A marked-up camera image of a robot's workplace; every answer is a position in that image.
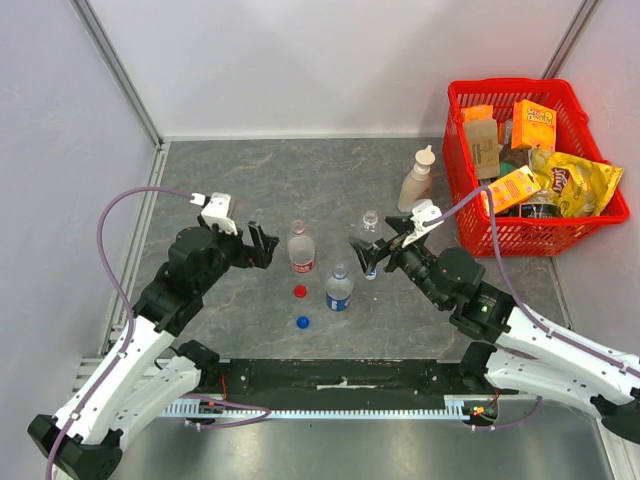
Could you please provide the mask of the blue Pepsi bottle cap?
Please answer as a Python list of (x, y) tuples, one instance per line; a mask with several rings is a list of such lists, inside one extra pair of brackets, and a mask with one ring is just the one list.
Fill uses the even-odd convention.
[(310, 319), (307, 316), (300, 316), (296, 319), (296, 325), (299, 329), (307, 329), (310, 326)]

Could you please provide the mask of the Pepsi bottle blue label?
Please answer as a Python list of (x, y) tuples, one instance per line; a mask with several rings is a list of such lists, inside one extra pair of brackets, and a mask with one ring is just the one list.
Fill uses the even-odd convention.
[(325, 283), (326, 304), (331, 311), (345, 311), (351, 301), (354, 282), (345, 263), (333, 266)]

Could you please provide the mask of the clear Pocari Sweat bottle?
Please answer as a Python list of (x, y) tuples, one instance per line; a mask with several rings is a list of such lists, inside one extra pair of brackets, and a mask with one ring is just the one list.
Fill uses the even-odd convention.
[(374, 245), (382, 238), (383, 224), (375, 210), (365, 211), (357, 222), (355, 237)]

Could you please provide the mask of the red bottle cap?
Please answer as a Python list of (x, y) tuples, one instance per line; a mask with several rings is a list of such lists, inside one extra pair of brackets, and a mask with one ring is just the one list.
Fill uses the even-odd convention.
[(297, 298), (304, 298), (307, 295), (307, 288), (304, 285), (296, 285), (294, 287), (294, 296)]

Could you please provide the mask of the red label water bottle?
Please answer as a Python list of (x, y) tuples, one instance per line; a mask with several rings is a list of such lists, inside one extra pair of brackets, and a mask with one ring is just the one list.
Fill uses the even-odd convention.
[(313, 270), (316, 260), (316, 244), (302, 220), (291, 224), (287, 240), (287, 252), (292, 269), (300, 274)]

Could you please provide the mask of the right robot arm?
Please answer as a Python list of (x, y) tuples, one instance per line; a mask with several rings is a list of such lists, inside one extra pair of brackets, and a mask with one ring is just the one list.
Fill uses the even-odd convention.
[(396, 236), (374, 243), (351, 237), (361, 268), (381, 261), (401, 270), (449, 321), (472, 339), (458, 368), (467, 392), (515, 390), (579, 409), (613, 434), (639, 441), (639, 358), (590, 340), (536, 313), (484, 281), (464, 248), (435, 255), (407, 217), (391, 217)]

